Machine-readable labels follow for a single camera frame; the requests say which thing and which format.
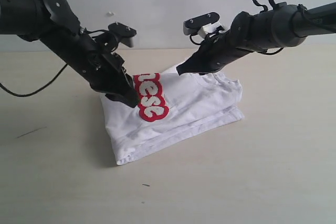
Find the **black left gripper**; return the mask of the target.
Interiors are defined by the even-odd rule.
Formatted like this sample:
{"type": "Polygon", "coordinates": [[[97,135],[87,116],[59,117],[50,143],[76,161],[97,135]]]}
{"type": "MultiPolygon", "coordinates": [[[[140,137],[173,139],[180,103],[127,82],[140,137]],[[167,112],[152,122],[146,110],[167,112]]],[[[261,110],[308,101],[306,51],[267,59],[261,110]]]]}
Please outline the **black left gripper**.
{"type": "Polygon", "coordinates": [[[122,67],[124,60],[104,50],[87,34],[54,30],[40,38],[52,52],[87,80],[91,88],[111,101],[135,108],[139,96],[133,78],[122,67]]]}

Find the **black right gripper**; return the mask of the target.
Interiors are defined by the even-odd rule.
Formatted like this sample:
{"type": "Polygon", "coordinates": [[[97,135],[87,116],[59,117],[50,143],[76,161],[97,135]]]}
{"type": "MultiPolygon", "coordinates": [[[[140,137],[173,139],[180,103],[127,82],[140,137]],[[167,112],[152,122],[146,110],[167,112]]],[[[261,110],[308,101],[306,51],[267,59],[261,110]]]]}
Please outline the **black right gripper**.
{"type": "Polygon", "coordinates": [[[180,63],[176,71],[179,75],[185,73],[195,73],[200,76],[217,74],[226,65],[253,52],[255,51],[232,46],[228,35],[206,36],[196,52],[196,57],[192,56],[180,63]]]}

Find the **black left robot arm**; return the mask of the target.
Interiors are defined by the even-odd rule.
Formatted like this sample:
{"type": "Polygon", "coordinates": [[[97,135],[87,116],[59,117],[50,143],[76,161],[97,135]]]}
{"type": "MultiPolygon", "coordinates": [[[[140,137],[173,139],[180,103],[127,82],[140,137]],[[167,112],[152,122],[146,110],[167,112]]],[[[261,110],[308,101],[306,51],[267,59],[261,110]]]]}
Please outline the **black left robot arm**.
{"type": "Polygon", "coordinates": [[[1,0],[1,34],[41,41],[96,92],[134,108],[139,103],[133,80],[115,52],[119,44],[133,47],[136,30],[122,23],[91,32],[83,28],[66,0],[1,0]]]}

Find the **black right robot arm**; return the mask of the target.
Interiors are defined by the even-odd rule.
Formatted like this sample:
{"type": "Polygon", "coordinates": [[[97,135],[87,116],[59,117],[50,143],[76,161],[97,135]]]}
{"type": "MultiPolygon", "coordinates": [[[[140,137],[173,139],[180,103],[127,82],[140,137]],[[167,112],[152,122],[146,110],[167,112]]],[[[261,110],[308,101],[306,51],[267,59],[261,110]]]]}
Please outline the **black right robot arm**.
{"type": "Polygon", "coordinates": [[[250,53],[265,55],[269,49],[296,47],[308,36],[334,33],[335,3],[306,9],[283,2],[256,15],[239,13],[229,30],[206,36],[176,70],[179,75],[215,73],[250,53]]]}

